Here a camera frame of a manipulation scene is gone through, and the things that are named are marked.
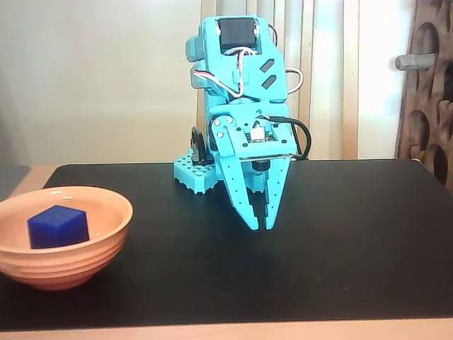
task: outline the blue cube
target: blue cube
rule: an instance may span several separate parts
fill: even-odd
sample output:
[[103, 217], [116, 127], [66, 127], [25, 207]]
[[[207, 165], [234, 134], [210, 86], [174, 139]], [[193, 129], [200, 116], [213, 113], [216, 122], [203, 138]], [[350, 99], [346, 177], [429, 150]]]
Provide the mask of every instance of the blue cube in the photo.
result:
[[86, 213], [54, 205], [28, 220], [32, 249], [69, 246], [89, 240]]

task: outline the black tabletop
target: black tabletop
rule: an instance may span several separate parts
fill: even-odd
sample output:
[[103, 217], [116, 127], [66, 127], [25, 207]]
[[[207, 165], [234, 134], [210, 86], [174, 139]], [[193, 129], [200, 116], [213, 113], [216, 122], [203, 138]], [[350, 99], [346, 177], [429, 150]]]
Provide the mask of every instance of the black tabletop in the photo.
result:
[[125, 248], [71, 290], [2, 276], [0, 329], [453, 316], [453, 199], [414, 161], [293, 163], [272, 231], [171, 164], [63, 166], [62, 185], [128, 197]]

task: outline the wall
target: wall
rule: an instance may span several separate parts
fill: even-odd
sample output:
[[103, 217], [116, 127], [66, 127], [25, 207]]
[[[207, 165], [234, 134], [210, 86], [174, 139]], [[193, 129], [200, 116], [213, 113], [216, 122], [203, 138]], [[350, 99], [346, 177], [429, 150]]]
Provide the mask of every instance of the wall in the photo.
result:
[[341, 158], [343, 0], [315, 0], [311, 159]]
[[195, 124], [184, 42], [199, 22], [200, 0], [1, 0], [0, 156], [176, 158]]
[[[414, 1], [360, 1], [359, 158], [394, 156], [404, 73], [393, 62], [406, 53]], [[0, 0], [0, 159], [158, 162], [184, 152], [196, 108], [184, 42], [197, 31], [200, 2]], [[292, 66], [302, 3], [286, 0], [279, 36]], [[249, 7], [274, 21], [273, 0], [215, 6]], [[343, 0], [315, 0], [312, 159], [342, 157], [342, 27]], [[288, 104], [295, 115], [297, 94]]]
[[415, 0], [360, 1], [359, 158], [393, 158]]

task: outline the orange ceramic bowl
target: orange ceramic bowl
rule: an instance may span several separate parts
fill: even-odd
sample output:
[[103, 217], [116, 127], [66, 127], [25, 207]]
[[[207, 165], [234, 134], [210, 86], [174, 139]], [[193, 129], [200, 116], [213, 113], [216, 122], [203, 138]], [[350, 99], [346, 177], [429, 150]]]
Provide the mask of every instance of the orange ceramic bowl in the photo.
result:
[[[27, 220], [53, 205], [85, 211], [89, 241], [31, 249]], [[121, 250], [131, 217], [124, 196], [91, 186], [42, 189], [0, 202], [0, 271], [43, 290], [80, 285]]]

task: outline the cyan robot arm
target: cyan robot arm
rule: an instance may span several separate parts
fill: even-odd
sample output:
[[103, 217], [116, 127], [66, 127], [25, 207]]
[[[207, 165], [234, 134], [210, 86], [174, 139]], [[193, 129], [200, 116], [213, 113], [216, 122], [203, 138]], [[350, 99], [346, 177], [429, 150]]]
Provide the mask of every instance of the cyan robot arm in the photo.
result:
[[[255, 16], [211, 17], [185, 46], [194, 62], [190, 78], [205, 90], [205, 144], [194, 127], [191, 149], [174, 163], [174, 176], [195, 193], [223, 181], [231, 204], [252, 229], [259, 228], [249, 192], [265, 194], [265, 228], [273, 228], [291, 160], [305, 159], [311, 139], [289, 117], [288, 93], [302, 85], [299, 70], [285, 70], [268, 24]], [[287, 90], [285, 72], [299, 74]], [[303, 154], [295, 125], [306, 134]]]

